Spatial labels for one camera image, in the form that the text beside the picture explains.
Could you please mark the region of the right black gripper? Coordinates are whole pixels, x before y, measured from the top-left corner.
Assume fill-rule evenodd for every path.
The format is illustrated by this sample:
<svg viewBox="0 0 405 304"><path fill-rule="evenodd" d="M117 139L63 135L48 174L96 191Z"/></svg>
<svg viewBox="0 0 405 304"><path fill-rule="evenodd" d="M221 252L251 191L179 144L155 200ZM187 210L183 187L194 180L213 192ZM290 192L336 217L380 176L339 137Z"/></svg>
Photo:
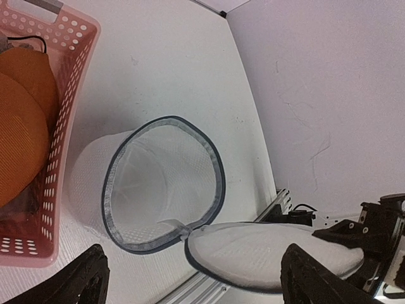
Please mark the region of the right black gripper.
<svg viewBox="0 0 405 304"><path fill-rule="evenodd" d="M348 283L375 296L381 286L400 290L389 296L404 297L404 194L382 196L378 203L362 203L359 222L343 220L312 236L349 249L361 248L362 266Z"/></svg>

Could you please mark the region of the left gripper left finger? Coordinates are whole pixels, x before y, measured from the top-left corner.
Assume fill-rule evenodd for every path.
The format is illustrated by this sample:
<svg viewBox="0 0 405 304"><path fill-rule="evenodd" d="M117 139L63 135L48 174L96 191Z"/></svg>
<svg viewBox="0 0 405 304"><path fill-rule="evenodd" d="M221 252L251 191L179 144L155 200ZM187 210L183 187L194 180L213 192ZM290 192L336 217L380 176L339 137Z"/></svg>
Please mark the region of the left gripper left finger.
<svg viewBox="0 0 405 304"><path fill-rule="evenodd" d="M108 258L94 244L57 274L24 296L25 303L106 303Z"/></svg>

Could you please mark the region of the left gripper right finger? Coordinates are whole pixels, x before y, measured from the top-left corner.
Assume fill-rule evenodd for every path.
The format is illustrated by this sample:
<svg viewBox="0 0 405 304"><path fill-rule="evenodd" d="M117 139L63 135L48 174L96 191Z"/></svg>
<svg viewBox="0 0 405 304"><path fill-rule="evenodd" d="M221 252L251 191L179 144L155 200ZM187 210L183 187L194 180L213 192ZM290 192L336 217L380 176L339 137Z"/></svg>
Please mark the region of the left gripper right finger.
<svg viewBox="0 0 405 304"><path fill-rule="evenodd" d="M339 279L296 244L281 261L285 303L373 303L373 297Z"/></svg>

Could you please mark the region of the pink perforated plastic basket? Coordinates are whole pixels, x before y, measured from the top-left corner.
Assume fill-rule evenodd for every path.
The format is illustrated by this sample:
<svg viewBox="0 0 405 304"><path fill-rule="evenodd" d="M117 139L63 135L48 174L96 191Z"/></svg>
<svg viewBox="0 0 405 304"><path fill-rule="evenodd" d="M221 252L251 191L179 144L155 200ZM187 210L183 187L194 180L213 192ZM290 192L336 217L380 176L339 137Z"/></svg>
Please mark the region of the pink perforated plastic basket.
<svg viewBox="0 0 405 304"><path fill-rule="evenodd" d="M59 89L61 105L50 154L30 190L35 211L1 221L1 265L43 268L58 256L65 164L77 96L101 26L96 19L61 1L1 1L1 31L12 36L42 37Z"/></svg>

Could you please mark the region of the white mesh laundry bag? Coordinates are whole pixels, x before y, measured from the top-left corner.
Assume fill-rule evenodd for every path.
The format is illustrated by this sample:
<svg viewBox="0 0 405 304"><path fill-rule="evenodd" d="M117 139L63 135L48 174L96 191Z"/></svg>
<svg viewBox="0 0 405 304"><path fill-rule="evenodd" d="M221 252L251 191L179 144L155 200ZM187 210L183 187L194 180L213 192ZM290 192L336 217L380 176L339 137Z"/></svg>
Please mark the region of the white mesh laundry bag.
<svg viewBox="0 0 405 304"><path fill-rule="evenodd" d="M69 192L85 225L124 251L149 255L185 245L193 233L215 225L226 180L209 137L181 117L166 116L88 144L73 166ZM361 249L318 239L305 225L287 225L287 247L300 246L339 278L363 263Z"/></svg>

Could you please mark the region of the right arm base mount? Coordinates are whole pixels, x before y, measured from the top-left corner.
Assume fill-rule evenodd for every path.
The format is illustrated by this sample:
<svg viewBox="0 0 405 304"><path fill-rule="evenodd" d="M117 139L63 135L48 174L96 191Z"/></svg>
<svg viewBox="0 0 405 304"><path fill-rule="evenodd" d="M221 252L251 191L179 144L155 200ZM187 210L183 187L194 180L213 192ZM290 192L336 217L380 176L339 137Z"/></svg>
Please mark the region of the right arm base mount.
<svg viewBox="0 0 405 304"><path fill-rule="evenodd" d="M317 209L307 204L298 204L287 214L289 224L307 225L312 227L316 218Z"/></svg>

